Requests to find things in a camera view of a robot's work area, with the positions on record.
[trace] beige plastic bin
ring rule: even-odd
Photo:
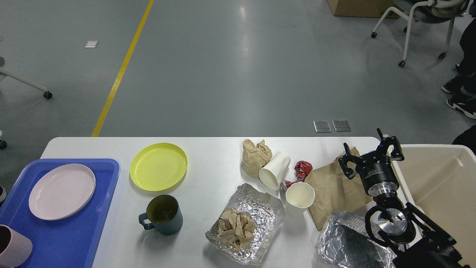
[[[402,151],[405,160],[392,164],[406,199],[456,239],[460,264],[476,267],[476,156],[461,145],[403,144]]]

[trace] gray floor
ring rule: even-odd
[[[148,1],[3,1],[0,184],[58,136],[90,136]],[[100,136],[376,136],[449,144],[475,121],[445,105],[440,87],[462,58],[471,21],[417,23],[399,68],[403,19],[334,17],[325,0],[156,0]],[[95,49],[84,49],[99,40]],[[351,132],[317,134],[313,120]]]

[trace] red candy wrapper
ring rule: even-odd
[[[297,180],[294,182],[284,181],[284,183],[286,183],[286,188],[289,188],[291,185],[295,183],[304,182],[304,179],[312,171],[312,165],[306,161],[299,161],[296,163],[294,170],[296,170],[296,173],[297,173]]]

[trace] aluminum foil container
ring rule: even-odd
[[[250,214],[256,221],[255,239],[250,243],[250,248],[236,250],[233,246],[225,246],[218,241],[218,218],[221,213],[215,224],[205,233],[205,237],[223,254],[240,264],[261,265],[274,234],[283,223],[283,203],[280,199],[268,193],[261,193],[245,183],[238,186],[223,211],[231,208]]]
[[[378,239],[379,227],[372,223]],[[394,268],[392,250],[370,240],[364,218],[346,211],[331,213],[321,230],[316,248],[322,259],[341,268]]]

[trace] paper cup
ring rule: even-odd
[[[289,155],[278,153],[271,158],[266,166],[259,170],[259,179],[264,185],[277,191],[279,189],[279,184],[286,175],[289,163],[291,163],[291,157],[289,157]]]
[[[316,193],[311,185],[298,182],[291,185],[286,191],[286,215],[296,218],[312,205]]]

